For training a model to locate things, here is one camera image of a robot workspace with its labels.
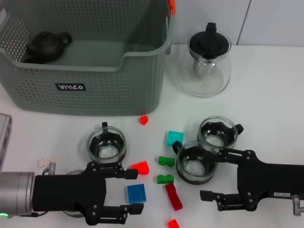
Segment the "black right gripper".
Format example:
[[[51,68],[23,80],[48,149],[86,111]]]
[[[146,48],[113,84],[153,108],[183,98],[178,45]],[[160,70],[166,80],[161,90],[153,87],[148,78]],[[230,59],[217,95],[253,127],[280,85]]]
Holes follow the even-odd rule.
[[[255,152],[220,147],[215,162],[238,164],[237,189],[245,210],[254,211],[265,198],[304,199],[304,166],[260,161]],[[239,194],[200,191],[202,201],[215,201],[218,211],[238,210]]]

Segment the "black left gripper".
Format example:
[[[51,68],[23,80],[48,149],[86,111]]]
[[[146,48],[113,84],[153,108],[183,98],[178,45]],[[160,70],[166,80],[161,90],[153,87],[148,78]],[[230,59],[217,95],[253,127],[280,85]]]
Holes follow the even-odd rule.
[[[136,180],[137,169],[124,169],[121,162],[99,165],[90,162],[76,175],[37,175],[34,181],[32,209],[45,211],[79,211],[88,225],[125,224],[128,215],[140,215],[144,204],[104,206],[105,178]]]

